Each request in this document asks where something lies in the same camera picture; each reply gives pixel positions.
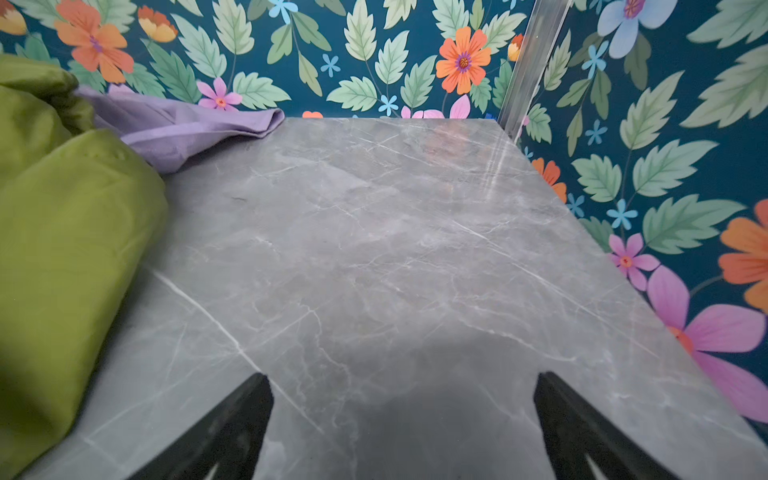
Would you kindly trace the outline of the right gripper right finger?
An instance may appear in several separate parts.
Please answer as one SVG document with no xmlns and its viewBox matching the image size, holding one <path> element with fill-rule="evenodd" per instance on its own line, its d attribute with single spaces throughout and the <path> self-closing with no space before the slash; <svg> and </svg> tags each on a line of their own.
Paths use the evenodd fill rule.
<svg viewBox="0 0 768 480">
<path fill-rule="evenodd" d="M 533 401 L 557 479 L 674 479 L 557 374 L 538 375 Z"/>
</svg>

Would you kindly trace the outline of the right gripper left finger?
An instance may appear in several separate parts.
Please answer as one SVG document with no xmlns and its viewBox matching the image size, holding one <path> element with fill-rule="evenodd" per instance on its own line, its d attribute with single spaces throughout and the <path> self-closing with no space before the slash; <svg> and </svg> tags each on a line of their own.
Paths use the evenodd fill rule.
<svg viewBox="0 0 768 480">
<path fill-rule="evenodd" d="M 268 377 L 251 375 L 132 477 L 253 478 L 273 406 Z"/>
</svg>

